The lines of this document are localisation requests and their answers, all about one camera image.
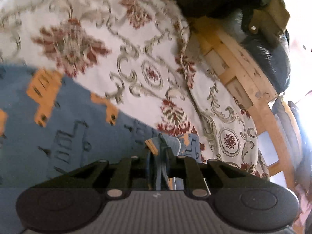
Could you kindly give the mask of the blue patterned pyjama pants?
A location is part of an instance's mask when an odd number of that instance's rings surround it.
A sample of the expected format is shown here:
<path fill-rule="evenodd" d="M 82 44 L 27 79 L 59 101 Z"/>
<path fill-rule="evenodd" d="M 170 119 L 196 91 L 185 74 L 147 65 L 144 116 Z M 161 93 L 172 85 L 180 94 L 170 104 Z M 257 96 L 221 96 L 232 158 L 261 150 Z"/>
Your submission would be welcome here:
<path fill-rule="evenodd" d="M 154 129 L 56 71 L 1 66 L 1 233 L 87 225 L 109 166 L 133 156 L 140 188 L 168 189 L 170 154 L 200 162 L 198 136 Z"/>

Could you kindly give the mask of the white floral bedspread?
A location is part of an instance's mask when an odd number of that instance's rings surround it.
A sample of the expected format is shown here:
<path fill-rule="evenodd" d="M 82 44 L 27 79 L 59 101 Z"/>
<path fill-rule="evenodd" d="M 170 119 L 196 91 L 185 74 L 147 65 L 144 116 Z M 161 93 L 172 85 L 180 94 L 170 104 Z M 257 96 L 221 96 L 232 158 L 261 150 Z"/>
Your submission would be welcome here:
<path fill-rule="evenodd" d="M 154 129 L 193 132 L 205 163 L 173 8 L 181 13 L 171 0 L 1 0 L 1 66 L 56 71 Z"/>

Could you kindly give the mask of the black plastic bag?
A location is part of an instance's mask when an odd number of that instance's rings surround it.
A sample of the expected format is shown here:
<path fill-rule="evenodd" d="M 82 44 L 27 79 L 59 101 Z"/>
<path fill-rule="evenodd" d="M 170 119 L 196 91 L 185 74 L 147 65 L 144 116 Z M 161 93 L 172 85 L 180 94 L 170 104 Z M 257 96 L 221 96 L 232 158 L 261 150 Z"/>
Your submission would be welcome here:
<path fill-rule="evenodd" d="M 263 34 L 252 34 L 242 29 L 243 13 L 241 10 L 233 12 L 224 19 L 224 30 L 247 50 L 267 76 L 278 94 L 287 90 L 290 84 L 289 34 L 286 32 L 277 47 L 267 43 Z"/>

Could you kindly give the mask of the olive green garment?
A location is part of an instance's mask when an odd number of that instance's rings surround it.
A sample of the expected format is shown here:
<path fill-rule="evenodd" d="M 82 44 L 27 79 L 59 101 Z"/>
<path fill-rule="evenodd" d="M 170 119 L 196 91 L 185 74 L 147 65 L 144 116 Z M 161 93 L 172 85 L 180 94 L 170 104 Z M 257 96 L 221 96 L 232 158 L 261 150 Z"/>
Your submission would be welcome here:
<path fill-rule="evenodd" d="M 290 18 L 283 0 L 270 0 L 259 9 L 243 9 L 242 30 L 253 35 L 261 35 L 275 48 L 284 35 Z"/>

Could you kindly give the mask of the wooden bed frame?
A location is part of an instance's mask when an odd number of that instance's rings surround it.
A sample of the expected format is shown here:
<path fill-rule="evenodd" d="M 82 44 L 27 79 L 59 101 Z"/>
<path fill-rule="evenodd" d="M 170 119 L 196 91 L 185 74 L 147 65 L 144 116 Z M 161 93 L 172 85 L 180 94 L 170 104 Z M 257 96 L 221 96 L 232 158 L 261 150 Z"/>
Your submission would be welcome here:
<path fill-rule="evenodd" d="M 277 92 L 258 64 L 217 19 L 184 21 L 166 9 L 180 39 L 178 70 L 201 119 L 210 158 L 262 177 L 282 175 L 299 192 L 292 149 L 269 102 Z"/>

